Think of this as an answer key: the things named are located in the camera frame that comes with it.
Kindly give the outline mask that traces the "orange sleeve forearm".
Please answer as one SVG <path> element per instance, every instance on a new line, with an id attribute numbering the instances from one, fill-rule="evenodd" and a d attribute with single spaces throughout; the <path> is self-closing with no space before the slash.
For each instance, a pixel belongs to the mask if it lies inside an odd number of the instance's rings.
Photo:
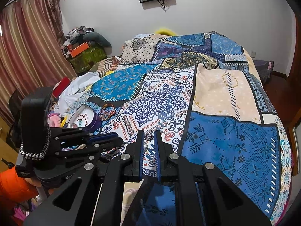
<path id="1" fill-rule="evenodd" d="M 18 203 L 38 195 L 37 188 L 18 177 L 15 167 L 1 172 L 1 210 L 9 211 Z"/>

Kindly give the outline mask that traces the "left hand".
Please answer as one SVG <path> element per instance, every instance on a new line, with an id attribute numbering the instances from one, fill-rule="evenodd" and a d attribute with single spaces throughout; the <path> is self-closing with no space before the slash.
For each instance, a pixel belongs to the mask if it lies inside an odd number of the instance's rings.
<path id="1" fill-rule="evenodd" d="M 45 189 L 43 186 L 42 186 L 42 183 L 40 180 L 38 180 L 38 178 L 36 177 L 31 177 L 31 178 L 24 178 L 24 180 L 31 184 L 32 186 L 35 186 L 36 188 L 42 188 L 42 189 Z M 52 193 L 54 193 L 55 189 L 45 189 L 45 191 L 51 195 Z"/>

